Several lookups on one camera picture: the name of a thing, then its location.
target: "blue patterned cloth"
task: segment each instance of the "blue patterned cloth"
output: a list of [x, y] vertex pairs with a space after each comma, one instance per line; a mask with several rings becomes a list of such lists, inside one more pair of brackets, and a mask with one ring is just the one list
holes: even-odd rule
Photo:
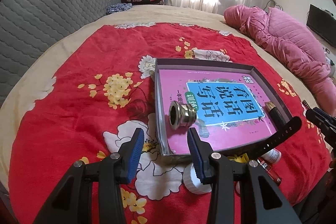
[[106, 15], [110, 15], [110, 14], [113, 14], [113, 13], [116, 13], [116, 12], [127, 11], [131, 8], [132, 8], [131, 3], [117, 3], [115, 5], [111, 5], [111, 6], [107, 7]]

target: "metal cable gland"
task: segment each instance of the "metal cable gland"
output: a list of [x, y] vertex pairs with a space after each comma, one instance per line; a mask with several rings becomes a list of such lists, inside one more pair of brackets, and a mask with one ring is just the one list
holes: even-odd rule
[[172, 101], [169, 108], [169, 123], [173, 130], [190, 127], [196, 121], [196, 110], [190, 104]]

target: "blue label on book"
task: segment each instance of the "blue label on book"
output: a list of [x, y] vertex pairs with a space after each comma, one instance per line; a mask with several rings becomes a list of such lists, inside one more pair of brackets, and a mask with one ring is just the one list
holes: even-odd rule
[[188, 82], [206, 126], [260, 119], [265, 114], [251, 91], [241, 83]]

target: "headboard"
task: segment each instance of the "headboard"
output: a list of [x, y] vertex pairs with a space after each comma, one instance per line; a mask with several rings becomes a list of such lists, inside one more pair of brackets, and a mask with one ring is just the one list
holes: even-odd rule
[[29, 67], [57, 41], [94, 22], [120, 0], [2, 0], [0, 106]]

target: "book cover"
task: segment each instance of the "book cover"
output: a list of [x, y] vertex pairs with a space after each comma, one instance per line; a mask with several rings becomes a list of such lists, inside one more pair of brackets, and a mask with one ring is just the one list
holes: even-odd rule
[[191, 104], [197, 111], [195, 127], [214, 150], [241, 147], [276, 132], [265, 110], [270, 101], [251, 75], [235, 72], [161, 69], [161, 94], [169, 147], [188, 154], [187, 128], [169, 125], [172, 101]]

